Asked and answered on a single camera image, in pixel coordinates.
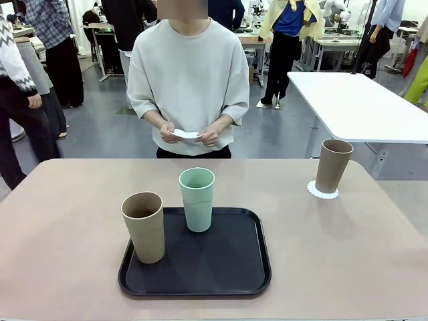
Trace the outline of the person's right hand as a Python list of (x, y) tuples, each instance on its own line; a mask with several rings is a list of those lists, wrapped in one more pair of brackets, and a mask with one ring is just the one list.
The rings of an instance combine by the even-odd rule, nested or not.
[(160, 127), (160, 135), (162, 140), (167, 144), (176, 144), (181, 140), (181, 137), (174, 135), (175, 125), (172, 122), (165, 122)]

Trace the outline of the person's left hand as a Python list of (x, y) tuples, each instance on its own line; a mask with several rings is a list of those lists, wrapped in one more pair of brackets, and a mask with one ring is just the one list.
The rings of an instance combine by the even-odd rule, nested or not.
[(197, 142), (201, 142), (205, 147), (212, 148), (217, 145), (219, 140), (220, 131), (215, 126), (209, 126), (202, 133), (199, 134), (196, 139)]

